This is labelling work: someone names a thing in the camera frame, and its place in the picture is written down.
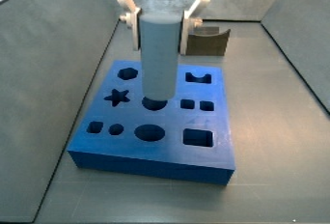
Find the star-shaped hole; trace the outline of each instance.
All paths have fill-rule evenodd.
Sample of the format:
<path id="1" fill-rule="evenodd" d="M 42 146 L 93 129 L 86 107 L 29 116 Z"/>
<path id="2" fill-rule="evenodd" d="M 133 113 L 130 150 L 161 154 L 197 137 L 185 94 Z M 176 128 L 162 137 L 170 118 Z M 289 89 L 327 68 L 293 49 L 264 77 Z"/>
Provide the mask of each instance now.
<path id="1" fill-rule="evenodd" d="M 128 90 L 117 91 L 112 89 L 110 96 L 105 97 L 104 100 L 112 101 L 112 106 L 117 106 L 120 102 L 128 102 L 129 99 L 126 98 Z"/>

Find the gray table surface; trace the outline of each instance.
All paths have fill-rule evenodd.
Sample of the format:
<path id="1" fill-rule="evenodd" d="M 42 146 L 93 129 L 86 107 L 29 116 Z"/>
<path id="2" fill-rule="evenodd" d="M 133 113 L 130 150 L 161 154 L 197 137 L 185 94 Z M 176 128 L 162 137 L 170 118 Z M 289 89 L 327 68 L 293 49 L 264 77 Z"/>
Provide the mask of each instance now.
<path id="1" fill-rule="evenodd" d="M 237 164 L 229 184 L 78 169 L 63 153 L 37 223 L 330 221 L 328 114 L 260 24 L 216 24 L 232 29 L 225 56 L 178 62 L 224 72 Z M 80 116 L 112 61 L 138 60 L 129 36 L 120 24 Z"/>

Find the blue foam block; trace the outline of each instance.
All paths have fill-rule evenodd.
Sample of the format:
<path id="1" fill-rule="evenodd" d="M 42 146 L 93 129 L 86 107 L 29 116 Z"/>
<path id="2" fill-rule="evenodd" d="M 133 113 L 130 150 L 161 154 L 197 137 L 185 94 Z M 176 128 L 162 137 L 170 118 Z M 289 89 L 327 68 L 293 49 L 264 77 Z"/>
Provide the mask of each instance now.
<path id="1" fill-rule="evenodd" d="M 234 171 L 217 68 L 177 68 L 176 94 L 141 93 L 140 63 L 114 61 L 67 146 L 78 167 L 226 184 Z"/>

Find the hexagonal hole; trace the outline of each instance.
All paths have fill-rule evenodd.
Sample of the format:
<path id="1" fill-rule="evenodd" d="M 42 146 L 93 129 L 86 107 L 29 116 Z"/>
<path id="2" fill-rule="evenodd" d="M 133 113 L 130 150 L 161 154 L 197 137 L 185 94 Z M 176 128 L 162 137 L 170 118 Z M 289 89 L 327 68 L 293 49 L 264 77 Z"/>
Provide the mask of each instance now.
<path id="1" fill-rule="evenodd" d="M 133 68 L 125 68 L 118 70 L 118 78 L 121 78 L 122 80 L 132 80 L 133 78 L 136 78 L 138 71 Z"/>

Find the square hole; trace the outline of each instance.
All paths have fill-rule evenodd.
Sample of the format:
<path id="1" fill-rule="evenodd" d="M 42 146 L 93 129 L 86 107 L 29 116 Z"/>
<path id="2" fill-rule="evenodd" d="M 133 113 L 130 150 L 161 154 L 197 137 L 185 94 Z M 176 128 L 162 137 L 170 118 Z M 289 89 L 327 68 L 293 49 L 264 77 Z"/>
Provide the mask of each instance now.
<path id="1" fill-rule="evenodd" d="M 193 109 L 194 102 L 190 99 L 180 99 L 180 108 L 181 109 Z"/>
<path id="2" fill-rule="evenodd" d="M 201 101 L 200 102 L 200 110 L 210 112 L 213 111 L 213 103 L 210 101 Z"/>
<path id="3" fill-rule="evenodd" d="M 92 121 L 88 125 L 88 133 L 97 134 L 101 131 L 102 122 Z"/>
<path id="4" fill-rule="evenodd" d="M 182 144 L 212 147 L 212 132 L 208 130 L 185 128 L 182 130 Z"/>

